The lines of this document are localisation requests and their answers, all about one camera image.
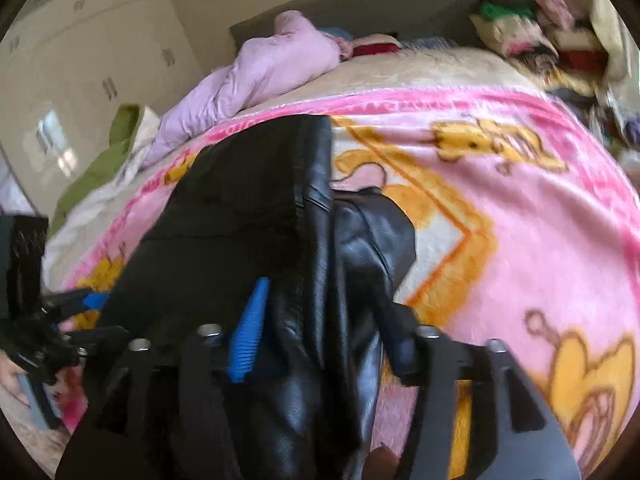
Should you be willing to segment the person's left hand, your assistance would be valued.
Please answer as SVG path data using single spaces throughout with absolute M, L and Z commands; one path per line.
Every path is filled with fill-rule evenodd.
M 25 405 L 28 405 L 28 397 L 25 396 L 20 385 L 20 381 L 18 380 L 18 378 L 24 374 L 25 372 L 21 367 L 11 361 L 3 351 L 0 352 L 1 385 L 11 396 L 14 396 L 15 399 L 20 400 Z

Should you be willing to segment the person's right hand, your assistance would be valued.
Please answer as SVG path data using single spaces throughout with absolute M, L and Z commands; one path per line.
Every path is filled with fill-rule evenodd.
M 381 444 L 364 461 L 361 479 L 394 480 L 398 465 L 398 456 L 387 445 Z

